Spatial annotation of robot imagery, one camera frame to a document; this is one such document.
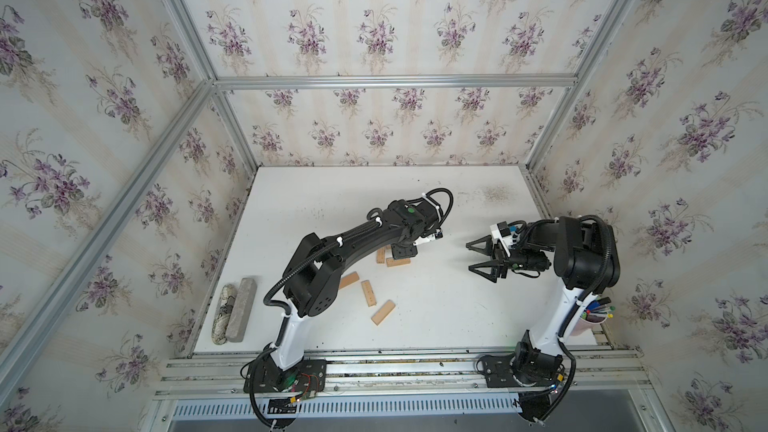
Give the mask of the wooden block numbered 67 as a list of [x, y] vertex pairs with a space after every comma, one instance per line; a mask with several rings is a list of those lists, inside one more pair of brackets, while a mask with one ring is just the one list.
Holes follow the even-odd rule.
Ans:
[[339, 289], [342, 290], [360, 280], [359, 274], [357, 272], [352, 272], [349, 274], [344, 275], [339, 283]]

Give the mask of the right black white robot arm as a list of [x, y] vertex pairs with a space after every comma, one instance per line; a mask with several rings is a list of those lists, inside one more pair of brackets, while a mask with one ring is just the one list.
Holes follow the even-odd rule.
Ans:
[[594, 214], [500, 222], [465, 247], [487, 258], [468, 270], [492, 283], [510, 274], [535, 279], [547, 271], [559, 279], [552, 312], [540, 327], [526, 330], [510, 360], [512, 374], [524, 384], [558, 373], [577, 318], [620, 277], [614, 230]]

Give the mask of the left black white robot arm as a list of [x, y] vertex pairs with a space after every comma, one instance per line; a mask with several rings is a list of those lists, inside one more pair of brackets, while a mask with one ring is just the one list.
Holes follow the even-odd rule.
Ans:
[[277, 336], [247, 365], [263, 363], [279, 372], [296, 367], [304, 358], [308, 320], [334, 303], [344, 272], [386, 247], [396, 260], [415, 257], [420, 244], [443, 237], [453, 206], [453, 193], [438, 187], [414, 199], [394, 200], [384, 209], [373, 208], [362, 224], [347, 231], [303, 237], [262, 299], [264, 306], [282, 310]]

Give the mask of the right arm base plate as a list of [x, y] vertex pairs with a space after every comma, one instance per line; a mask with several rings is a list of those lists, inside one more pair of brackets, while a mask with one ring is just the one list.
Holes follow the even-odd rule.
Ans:
[[531, 424], [543, 425], [558, 404], [559, 392], [567, 379], [561, 355], [533, 351], [483, 355], [475, 361], [475, 370], [490, 389], [521, 388], [514, 400], [518, 415]]

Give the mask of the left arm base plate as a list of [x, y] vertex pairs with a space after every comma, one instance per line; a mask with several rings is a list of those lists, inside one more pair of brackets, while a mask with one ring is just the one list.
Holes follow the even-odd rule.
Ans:
[[314, 399], [324, 390], [326, 369], [325, 360], [303, 359], [283, 370], [267, 355], [246, 363], [240, 376], [255, 415], [277, 419], [296, 415], [303, 401]]

